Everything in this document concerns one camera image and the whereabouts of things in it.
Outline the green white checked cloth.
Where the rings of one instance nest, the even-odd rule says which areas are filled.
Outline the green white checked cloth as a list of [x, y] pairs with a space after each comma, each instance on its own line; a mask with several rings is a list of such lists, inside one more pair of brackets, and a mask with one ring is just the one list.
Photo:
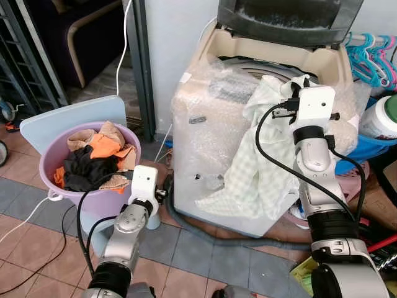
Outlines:
[[264, 114], [284, 102], [289, 83], [274, 76], [263, 76], [242, 111], [248, 122], [236, 155], [223, 175], [223, 187], [196, 201], [199, 209], [213, 215], [239, 216], [246, 219], [278, 220], [296, 199], [300, 183], [270, 159], [285, 166], [295, 162], [295, 144], [286, 117]]

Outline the beige top-load washing machine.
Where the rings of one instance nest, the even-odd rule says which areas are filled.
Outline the beige top-load washing machine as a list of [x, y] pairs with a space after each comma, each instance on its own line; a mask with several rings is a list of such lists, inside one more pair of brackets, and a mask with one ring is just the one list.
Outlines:
[[367, 101], [344, 42], [364, 0], [219, 0], [171, 102], [182, 215], [260, 238], [300, 195], [297, 177], [256, 150], [264, 112], [298, 83], [334, 88], [327, 133], [354, 150]]

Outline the teal plastic clothes hanger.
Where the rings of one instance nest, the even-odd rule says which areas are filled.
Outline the teal plastic clothes hanger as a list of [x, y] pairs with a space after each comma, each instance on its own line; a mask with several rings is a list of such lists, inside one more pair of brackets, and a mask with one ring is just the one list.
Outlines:
[[352, 74], [372, 87], [396, 90], [397, 71], [388, 50], [397, 44], [394, 36], [375, 36], [369, 32], [349, 32], [345, 39]]

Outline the pink plastic clothes hanger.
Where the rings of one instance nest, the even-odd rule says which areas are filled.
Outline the pink plastic clothes hanger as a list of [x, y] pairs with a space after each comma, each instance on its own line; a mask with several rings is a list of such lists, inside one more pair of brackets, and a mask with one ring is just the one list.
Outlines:
[[379, 59], [381, 63], [381, 69], [385, 77], [381, 80], [383, 87], [386, 90], [396, 91], [397, 89], [397, 71], [390, 53], [395, 48], [396, 39], [394, 36], [381, 35], [379, 36], [383, 40], [383, 45], [379, 50]]

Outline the clear bubble wrap sheet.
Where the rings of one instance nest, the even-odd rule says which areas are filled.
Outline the clear bubble wrap sheet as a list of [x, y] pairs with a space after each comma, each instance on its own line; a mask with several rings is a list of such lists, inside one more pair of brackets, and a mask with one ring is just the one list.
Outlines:
[[172, 102], [177, 201], [198, 207], [198, 199], [223, 187], [223, 175], [249, 127], [242, 111], [263, 76], [282, 83], [310, 76], [319, 83], [310, 72], [241, 58], [212, 58], [189, 69]]

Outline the white jar with green lid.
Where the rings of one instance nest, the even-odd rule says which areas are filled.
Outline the white jar with green lid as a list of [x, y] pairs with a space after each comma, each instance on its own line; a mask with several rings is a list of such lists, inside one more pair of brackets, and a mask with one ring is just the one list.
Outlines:
[[359, 134], [379, 140], [397, 139], [397, 97], [381, 97], [366, 108], [360, 120]]

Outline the black garment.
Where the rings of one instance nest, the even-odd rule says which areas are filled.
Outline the black garment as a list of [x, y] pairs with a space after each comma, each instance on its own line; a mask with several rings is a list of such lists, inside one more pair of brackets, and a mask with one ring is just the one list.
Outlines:
[[71, 151], [63, 161], [63, 189], [94, 191], [119, 171], [118, 157], [91, 157], [90, 145]]

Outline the blue plastic basin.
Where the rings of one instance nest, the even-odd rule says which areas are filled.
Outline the blue plastic basin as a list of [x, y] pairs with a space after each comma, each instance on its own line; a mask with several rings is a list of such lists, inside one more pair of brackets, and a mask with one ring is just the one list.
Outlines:
[[388, 151], [389, 147], [396, 144], [396, 139], [379, 140], [359, 134], [357, 146], [354, 148], [354, 150], [351, 151], [351, 153], [348, 153], [347, 156], [357, 163], [363, 164], [363, 162], [368, 161], [372, 157], [379, 156], [385, 153], [386, 151]]

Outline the pink plastic stool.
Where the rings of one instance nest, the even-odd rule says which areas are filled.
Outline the pink plastic stool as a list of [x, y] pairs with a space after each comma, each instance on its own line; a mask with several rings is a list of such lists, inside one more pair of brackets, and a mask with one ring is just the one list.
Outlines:
[[353, 168], [343, 175], [337, 175], [336, 179], [339, 182], [346, 202], [351, 201], [359, 195], [361, 191], [361, 178], [360, 171], [357, 168]]

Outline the grey robot left leg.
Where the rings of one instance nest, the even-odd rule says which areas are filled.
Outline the grey robot left leg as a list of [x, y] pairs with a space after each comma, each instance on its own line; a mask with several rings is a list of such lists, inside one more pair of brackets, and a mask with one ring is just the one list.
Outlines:
[[125, 298], [157, 298], [153, 287], [145, 282], [136, 282], [131, 284], [127, 290]]

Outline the grey robot leg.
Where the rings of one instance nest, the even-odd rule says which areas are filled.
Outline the grey robot leg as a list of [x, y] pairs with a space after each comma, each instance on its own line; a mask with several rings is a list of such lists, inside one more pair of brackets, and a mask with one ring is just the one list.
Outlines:
[[215, 290], [211, 298], [260, 298], [260, 296], [245, 287], [226, 286]]
[[125, 298], [157, 298], [153, 287], [145, 282], [136, 282], [131, 284], [127, 290]]

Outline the purple plastic basin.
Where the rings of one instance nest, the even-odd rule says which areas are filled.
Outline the purple plastic basin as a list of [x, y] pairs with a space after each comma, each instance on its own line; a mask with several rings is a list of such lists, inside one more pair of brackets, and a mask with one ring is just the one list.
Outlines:
[[[94, 191], [63, 189], [63, 161], [71, 151], [90, 145], [91, 157], [118, 157], [119, 171], [110, 181]], [[84, 215], [107, 217], [117, 215], [130, 198], [130, 181], [122, 171], [139, 164], [141, 142], [130, 129], [110, 121], [88, 122], [60, 133], [42, 153], [40, 175], [48, 189], [74, 204], [83, 205]]]

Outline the grey robot right leg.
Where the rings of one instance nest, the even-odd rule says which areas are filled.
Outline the grey robot right leg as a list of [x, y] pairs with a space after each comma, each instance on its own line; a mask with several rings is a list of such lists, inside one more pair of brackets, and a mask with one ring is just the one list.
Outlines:
[[215, 290], [211, 298], [260, 298], [260, 296], [245, 287], [226, 286]]

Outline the black and red tool case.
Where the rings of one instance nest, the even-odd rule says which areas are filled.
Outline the black and red tool case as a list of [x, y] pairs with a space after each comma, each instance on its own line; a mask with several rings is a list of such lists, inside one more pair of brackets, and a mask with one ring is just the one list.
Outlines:
[[[373, 242], [383, 240], [396, 233], [394, 230], [383, 226], [379, 222], [363, 217], [359, 222], [359, 236], [366, 246]], [[397, 242], [369, 253], [375, 264], [380, 267], [380, 272], [385, 276], [396, 276], [397, 273]]]

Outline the yellow green plastic container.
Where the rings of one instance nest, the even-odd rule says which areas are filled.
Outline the yellow green plastic container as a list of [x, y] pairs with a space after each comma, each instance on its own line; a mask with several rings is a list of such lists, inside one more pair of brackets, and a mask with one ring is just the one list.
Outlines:
[[301, 286], [301, 288], [306, 292], [309, 296], [314, 295], [313, 286], [311, 282], [311, 276], [315, 269], [317, 269], [318, 263], [317, 261], [309, 256], [305, 261], [295, 266], [292, 270], [290, 270], [290, 275], [294, 278]]

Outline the small grey wheel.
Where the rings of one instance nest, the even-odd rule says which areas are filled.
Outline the small grey wheel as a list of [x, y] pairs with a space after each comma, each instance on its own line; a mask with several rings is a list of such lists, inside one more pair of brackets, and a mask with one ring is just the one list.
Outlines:
[[16, 119], [18, 107], [0, 97], [0, 115], [6, 122], [12, 122]]

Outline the dark metal rack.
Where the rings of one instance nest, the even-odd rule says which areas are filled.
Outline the dark metal rack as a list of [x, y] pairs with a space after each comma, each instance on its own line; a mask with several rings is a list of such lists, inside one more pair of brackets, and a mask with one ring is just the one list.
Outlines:
[[26, 114], [68, 105], [23, 0], [0, 0], [0, 96]]

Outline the dark grey door frame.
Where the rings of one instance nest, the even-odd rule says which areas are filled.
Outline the dark grey door frame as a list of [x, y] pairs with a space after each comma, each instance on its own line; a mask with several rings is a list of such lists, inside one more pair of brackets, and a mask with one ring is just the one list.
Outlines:
[[137, 101], [141, 111], [140, 136], [152, 142], [156, 136], [157, 116], [151, 79], [151, 62], [148, 41], [145, 0], [123, 0], [125, 4], [125, 33], [127, 52], [130, 54]]

